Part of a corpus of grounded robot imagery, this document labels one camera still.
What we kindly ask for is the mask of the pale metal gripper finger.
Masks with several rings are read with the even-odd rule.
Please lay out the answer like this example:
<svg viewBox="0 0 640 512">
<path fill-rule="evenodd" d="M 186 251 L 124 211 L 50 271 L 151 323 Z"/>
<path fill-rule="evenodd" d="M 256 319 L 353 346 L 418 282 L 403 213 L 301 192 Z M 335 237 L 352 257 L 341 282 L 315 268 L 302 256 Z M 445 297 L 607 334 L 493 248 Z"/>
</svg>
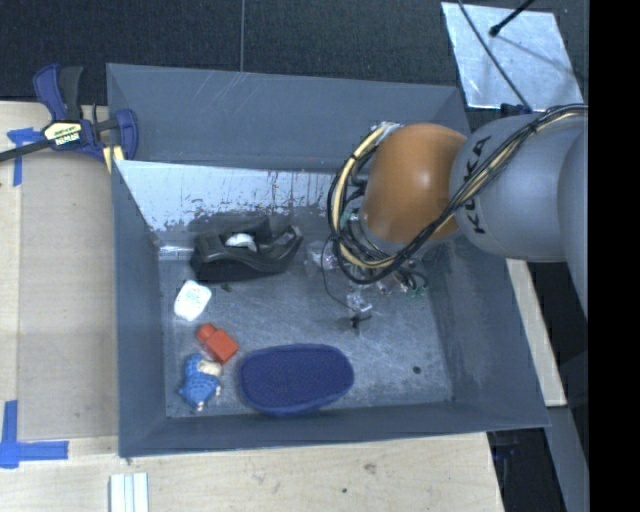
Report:
<svg viewBox="0 0 640 512">
<path fill-rule="evenodd" d="M 336 259 L 328 241 L 314 241 L 306 245 L 305 271 L 307 275 L 317 275 L 321 271 L 336 268 Z"/>
<path fill-rule="evenodd" d="M 361 325 L 372 317 L 373 305 L 359 291 L 350 291 L 346 295 L 348 321 L 351 329 L 358 333 Z"/>
</svg>

